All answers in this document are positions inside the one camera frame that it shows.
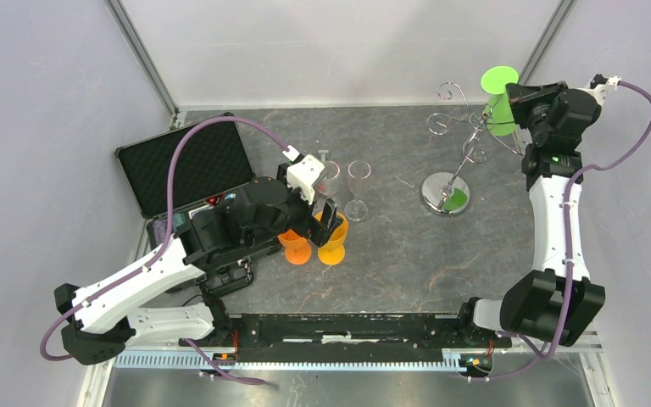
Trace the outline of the yellow plastic wine glass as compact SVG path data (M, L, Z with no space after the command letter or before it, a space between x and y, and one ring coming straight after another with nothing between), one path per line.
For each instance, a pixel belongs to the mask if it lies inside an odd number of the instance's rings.
M338 265L346 255L344 243L348 235L348 219L342 214L338 214L337 218L342 222L341 225L334 230L327 243L317 251L318 259L325 265Z

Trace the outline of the green plastic wine glass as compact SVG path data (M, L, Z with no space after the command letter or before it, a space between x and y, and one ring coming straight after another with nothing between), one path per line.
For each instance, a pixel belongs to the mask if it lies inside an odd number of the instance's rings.
M494 66L481 77L482 90L490 95L483 113L487 117L486 128L496 137L510 135L517 127L506 92L508 84L516 84L519 73L507 65Z

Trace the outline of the clear wine glass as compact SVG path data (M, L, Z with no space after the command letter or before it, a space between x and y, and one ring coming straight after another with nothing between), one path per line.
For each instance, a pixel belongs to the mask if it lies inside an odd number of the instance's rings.
M347 202L344 213L353 222L362 221L368 214L364 191L370 175L371 167L366 161L354 160L348 165L348 187L352 198Z
M325 178L322 180L321 184L318 185L319 199L315 207L316 212L320 212L324 209L328 198L333 200L339 209L342 207L341 199L338 196L340 186L340 167L337 163L330 160L326 160L324 166L326 173Z

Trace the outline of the orange plastic wine glass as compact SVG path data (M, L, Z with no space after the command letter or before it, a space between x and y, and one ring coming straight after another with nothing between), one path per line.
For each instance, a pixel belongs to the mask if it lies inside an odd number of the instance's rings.
M304 265L312 255L309 241L289 230L278 235L278 240L285 249L285 258L292 265Z

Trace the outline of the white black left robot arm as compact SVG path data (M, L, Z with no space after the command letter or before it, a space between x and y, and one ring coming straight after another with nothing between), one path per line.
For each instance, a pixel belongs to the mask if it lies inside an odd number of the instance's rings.
M313 207L300 188L259 177L196 213L150 255L111 277L88 287L57 287L66 356L95 365L144 343L226 343L232 323L218 297L247 286L252 274L221 280L218 271L277 250L278 237L288 231L324 246L342 217L332 199L320 216Z

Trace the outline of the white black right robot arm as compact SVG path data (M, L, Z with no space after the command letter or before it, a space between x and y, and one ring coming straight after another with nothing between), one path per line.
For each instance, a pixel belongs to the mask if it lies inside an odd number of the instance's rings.
M462 304L455 324L461 343L476 346L490 332L509 332L569 347L603 308L605 289L592 282L581 250L584 166L577 149L619 84L618 76L595 75L581 88L563 81L505 85L514 122L531 136L521 170L534 214L533 264L502 299Z

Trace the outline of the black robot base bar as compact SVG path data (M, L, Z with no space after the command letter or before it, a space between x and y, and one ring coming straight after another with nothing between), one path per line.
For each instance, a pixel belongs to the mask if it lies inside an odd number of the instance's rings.
M470 326L455 315L233 315L225 343L243 362L437 362L444 349L510 348L506 337Z

